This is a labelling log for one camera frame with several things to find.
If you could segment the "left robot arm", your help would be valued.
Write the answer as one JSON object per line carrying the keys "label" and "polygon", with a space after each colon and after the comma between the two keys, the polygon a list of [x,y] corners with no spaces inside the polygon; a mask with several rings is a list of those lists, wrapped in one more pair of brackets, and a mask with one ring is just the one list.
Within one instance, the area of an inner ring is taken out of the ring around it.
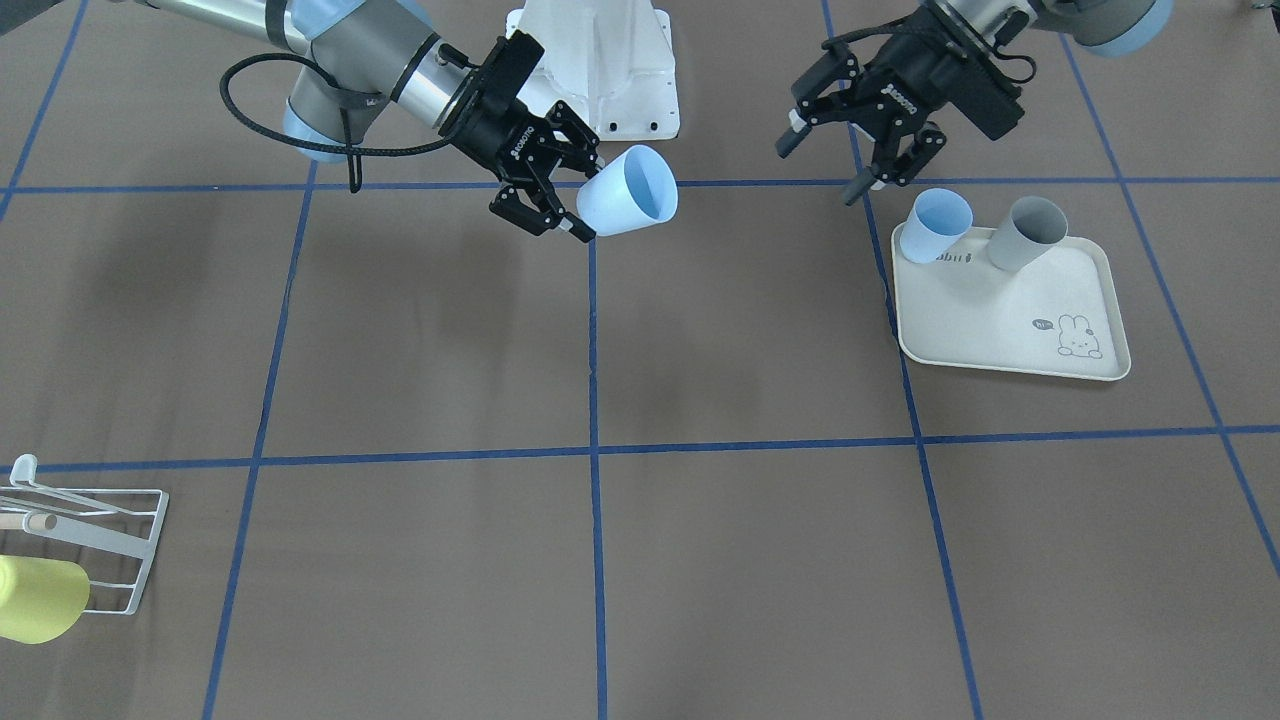
{"label": "left robot arm", "polygon": [[840,123],[870,141],[869,160],[846,184],[856,202],[886,184],[910,184],[946,146],[932,120],[956,108],[997,141],[1024,117],[1023,81],[1001,69],[1027,29],[1066,35],[1098,56],[1124,56],[1167,24],[1170,1],[920,1],[900,18],[827,38],[791,86],[788,156],[818,126]]}

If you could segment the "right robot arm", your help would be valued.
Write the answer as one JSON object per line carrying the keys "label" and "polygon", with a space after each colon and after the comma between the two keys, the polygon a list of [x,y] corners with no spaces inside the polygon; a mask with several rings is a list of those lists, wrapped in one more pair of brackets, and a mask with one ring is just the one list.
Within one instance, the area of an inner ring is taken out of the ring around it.
{"label": "right robot arm", "polygon": [[[223,74],[225,108],[266,138],[346,161],[352,192],[365,158],[454,147],[498,181],[490,205],[498,217],[530,234],[596,237],[562,204],[552,176],[595,177],[599,138],[566,102],[536,115],[521,100],[545,51],[531,35],[500,36],[474,63],[412,1],[160,1],[157,9],[270,44],[270,53]],[[230,95],[238,73],[266,61],[301,65],[278,131],[252,120]]]}

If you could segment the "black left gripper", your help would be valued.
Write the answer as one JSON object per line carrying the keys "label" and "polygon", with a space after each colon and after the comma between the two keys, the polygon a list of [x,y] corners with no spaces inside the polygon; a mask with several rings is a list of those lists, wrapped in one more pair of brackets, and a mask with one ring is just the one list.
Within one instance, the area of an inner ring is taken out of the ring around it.
{"label": "black left gripper", "polygon": [[[1023,5],[920,5],[864,28],[886,36],[864,67],[849,42],[829,45],[791,86],[788,128],[774,142],[787,158],[817,126],[842,122],[874,142],[872,160],[844,187],[854,205],[883,184],[904,187],[947,142],[932,113],[955,106],[987,138],[1004,137],[1025,115],[1020,85],[996,65],[1000,50],[1027,27]],[[863,117],[860,101],[870,99]]]}

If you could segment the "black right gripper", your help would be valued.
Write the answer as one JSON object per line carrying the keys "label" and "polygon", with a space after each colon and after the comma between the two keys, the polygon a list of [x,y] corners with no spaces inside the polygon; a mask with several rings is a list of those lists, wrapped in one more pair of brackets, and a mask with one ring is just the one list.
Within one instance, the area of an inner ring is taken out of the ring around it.
{"label": "black right gripper", "polygon": [[[520,29],[499,37],[454,95],[442,138],[495,177],[493,214],[532,236],[561,231],[589,243],[596,229],[564,206],[550,177],[567,169],[593,179],[602,172],[600,140],[566,101],[556,101],[541,118],[518,99],[543,54]],[[526,145],[539,145],[539,138],[540,151],[529,151]]]}

